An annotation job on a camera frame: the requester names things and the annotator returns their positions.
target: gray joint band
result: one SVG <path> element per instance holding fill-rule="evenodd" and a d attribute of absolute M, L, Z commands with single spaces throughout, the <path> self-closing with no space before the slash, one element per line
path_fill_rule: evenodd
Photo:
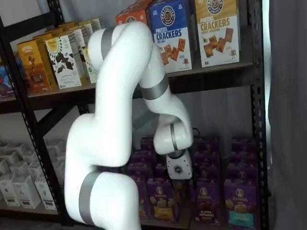
<path fill-rule="evenodd" d="M 112 34 L 114 28 L 115 27 L 106 28 L 101 37 L 101 53 L 104 60 L 112 47 Z"/>
<path fill-rule="evenodd" d="M 172 136 L 172 142 L 174 146 L 174 150 L 178 150 L 177 142 L 176 142 L 176 137 L 175 137 L 175 129 L 174 129 L 174 124 L 171 124 L 171 136 Z"/>
<path fill-rule="evenodd" d="M 164 76 L 163 79 L 151 88 L 141 88 L 142 96 L 146 100 L 154 100 L 161 97 L 168 88 L 168 79 L 167 76 Z"/>
<path fill-rule="evenodd" d="M 79 194 L 80 216 L 86 224 L 90 225 L 94 225 L 90 209 L 91 192 L 93 185 L 100 174 L 101 172 L 90 172 L 84 179 Z"/>

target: teal label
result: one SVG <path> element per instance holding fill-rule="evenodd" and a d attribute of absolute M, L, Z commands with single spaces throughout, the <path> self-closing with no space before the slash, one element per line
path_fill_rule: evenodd
<path fill-rule="evenodd" d="M 246 228 L 253 227 L 254 225 L 253 215 L 250 213 L 237 213 L 234 211 L 230 211 L 229 223 Z"/>

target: white box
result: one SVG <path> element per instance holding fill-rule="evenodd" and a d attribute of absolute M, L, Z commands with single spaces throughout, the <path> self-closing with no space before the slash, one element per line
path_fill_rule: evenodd
<path fill-rule="evenodd" d="M 65 164 L 58 161 L 55 163 L 52 163 L 54 171 L 57 175 L 58 181 L 60 185 L 64 184 L 64 173 L 65 173 Z"/>
<path fill-rule="evenodd" d="M 20 200 L 13 185 L 15 175 L 6 174 L 0 177 L 0 190 L 9 207 L 20 206 Z"/>
<path fill-rule="evenodd" d="M 0 173 L 2 173 L 3 175 L 11 173 L 10 167 L 9 167 L 6 159 L 0 160 Z"/>
<path fill-rule="evenodd" d="M 19 161 L 19 162 L 16 162 L 15 164 L 12 164 L 10 166 L 10 170 L 12 174 L 16 175 L 16 177 L 29 175 L 28 163 L 24 161 Z"/>
<path fill-rule="evenodd" d="M 45 177 L 40 177 L 35 180 L 35 185 L 37 188 L 37 191 L 40 195 L 40 198 L 43 201 L 43 204 L 45 206 L 45 209 L 51 209 L 51 210 L 57 210 L 56 205 L 54 204 L 54 200 L 52 198 L 52 195 L 50 193 L 48 184 L 46 182 Z"/>
<path fill-rule="evenodd" d="M 85 68 L 84 68 L 85 72 L 89 76 L 91 83 L 94 84 L 97 82 L 98 71 L 92 66 L 92 63 L 88 56 L 87 47 L 82 48 L 82 55 L 84 56 L 84 60 L 85 60 Z"/>
<path fill-rule="evenodd" d="M 19 161 L 17 152 L 11 149 L 1 151 L 0 159 L 6 159 L 9 165 L 15 164 Z"/>
<path fill-rule="evenodd" d="M 86 83 L 81 56 L 73 31 L 67 31 L 45 41 L 59 88 Z"/>
<path fill-rule="evenodd" d="M 27 151 L 27 147 L 23 142 L 9 143 L 8 149 L 15 150 L 20 157 L 23 156 Z"/>
<path fill-rule="evenodd" d="M 30 174 L 33 181 L 35 181 L 36 179 L 44 176 L 44 172 L 43 172 L 42 167 L 40 166 L 40 163 L 38 161 L 32 162 L 28 166 L 28 171 L 29 171 L 29 174 Z"/>
<path fill-rule="evenodd" d="M 40 203 L 40 198 L 31 177 L 16 177 L 13 183 L 22 207 L 35 209 Z"/>
<path fill-rule="evenodd" d="M 195 0 L 195 8 L 201 66 L 238 62 L 240 27 L 236 0 Z"/>
<path fill-rule="evenodd" d="M 34 161 L 38 161 L 37 154 L 34 150 L 27 151 L 26 155 L 23 155 L 22 158 L 28 164 L 31 164 L 31 162 L 34 162 Z"/>
<path fill-rule="evenodd" d="M 94 19 L 92 19 L 92 21 L 93 21 L 94 24 L 95 24 L 95 29 L 96 29 L 96 30 L 100 30 L 100 29 L 105 28 L 104 22 L 103 22 L 103 20 L 102 20 L 102 16 L 99 16 L 99 17 L 97 17 L 97 18 L 94 18 Z"/>

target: snack box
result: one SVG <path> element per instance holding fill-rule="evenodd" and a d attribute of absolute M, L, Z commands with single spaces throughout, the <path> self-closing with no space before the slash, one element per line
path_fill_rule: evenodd
<path fill-rule="evenodd" d="M 57 210 L 57 207 L 50 193 L 49 186 L 44 176 L 35 180 L 35 186 L 40 195 L 40 198 L 43 201 L 45 209 Z"/>
<path fill-rule="evenodd" d="M 139 1 L 116 16 L 117 25 L 139 21 L 148 25 L 147 7 L 151 1 Z"/>
<path fill-rule="evenodd" d="M 97 83 L 98 71 L 92 66 L 90 57 L 88 56 L 88 47 L 82 48 L 82 54 L 86 65 L 84 68 L 86 75 L 89 76 L 92 84 Z"/>
<path fill-rule="evenodd" d="M 37 38 L 17 45 L 20 59 L 32 92 L 57 88 L 44 40 Z"/>
<path fill-rule="evenodd" d="M 192 69 L 189 13 L 187 0 L 160 0 L 149 7 L 150 27 L 166 73 Z"/>
<path fill-rule="evenodd" d="M 14 91 L 4 66 L 0 66 L 0 97 L 11 97 Z"/>
<path fill-rule="evenodd" d="M 237 0 L 195 0 L 201 66 L 239 62 Z"/>
<path fill-rule="evenodd" d="M 224 195 L 227 223 L 237 230 L 257 229 L 257 188 L 254 183 L 226 179 Z"/>
<path fill-rule="evenodd" d="M 135 181 L 139 191 L 140 217 L 148 219 L 150 217 L 151 210 L 145 179 L 139 176 L 131 176 L 131 178 Z"/>
<path fill-rule="evenodd" d="M 16 177 L 13 180 L 13 184 L 22 207 L 30 209 L 37 208 L 40 203 L 40 198 L 31 177 L 29 175 Z"/>
<path fill-rule="evenodd" d="M 72 31 L 66 31 L 45 43 L 60 89 L 86 83 L 78 44 Z"/>
<path fill-rule="evenodd" d="M 9 207 L 20 206 L 20 200 L 13 184 L 14 179 L 15 175 L 13 174 L 5 174 L 0 177 L 0 190 L 7 206 Z"/>
<path fill-rule="evenodd" d="M 177 221 L 178 204 L 170 181 L 162 178 L 150 178 L 147 182 L 147 189 L 154 217 Z"/>

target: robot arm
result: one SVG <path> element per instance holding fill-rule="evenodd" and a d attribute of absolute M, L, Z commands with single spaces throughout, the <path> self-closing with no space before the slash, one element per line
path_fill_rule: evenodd
<path fill-rule="evenodd" d="M 158 154 L 192 145 L 183 103 L 171 94 L 159 48 L 139 22 L 95 32 L 89 56 L 99 70 L 94 114 L 73 123 L 66 151 L 65 203 L 76 221 L 106 230 L 140 230 L 138 190 L 125 175 L 96 166 L 126 164 L 131 151 L 132 95 L 140 84 L 148 108 L 161 114 L 154 136 Z"/>

